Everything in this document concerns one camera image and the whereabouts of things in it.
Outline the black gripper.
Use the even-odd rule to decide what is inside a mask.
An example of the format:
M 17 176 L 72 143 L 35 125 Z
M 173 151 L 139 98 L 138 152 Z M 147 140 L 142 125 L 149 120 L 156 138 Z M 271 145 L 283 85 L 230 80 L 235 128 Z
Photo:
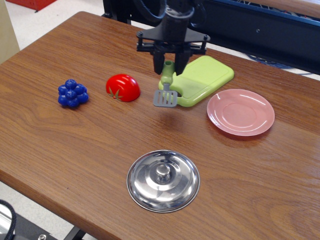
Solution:
M 186 12 L 167 9 L 158 26 L 137 32 L 136 49 L 138 52 L 149 52 L 153 55 L 156 74 L 160 75 L 163 71 L 165 53 L 175 54 L 177 76 L 183 73 L 191 55 L 206 54 L 206 44 L 210 37 L 188 28 L 194 12 L 193 9 Z

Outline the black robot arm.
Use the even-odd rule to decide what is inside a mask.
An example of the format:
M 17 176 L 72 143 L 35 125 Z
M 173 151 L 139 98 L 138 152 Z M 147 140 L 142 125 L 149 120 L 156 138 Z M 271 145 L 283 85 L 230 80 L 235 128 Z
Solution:
M 159 22 L 154 28 L 138 31 L 136 50 L 153 56 L 154 72 L 162 73 L 165 54 L 175 54 L 174 71 L 183 73 L 192 55 L 205 55 L 210 37 L 194 31 L 189 22 L 201 0 L 161 0 L 159 14 L 154 15 L 142 0 L 135 0 L 139 12 L 150 22 Z

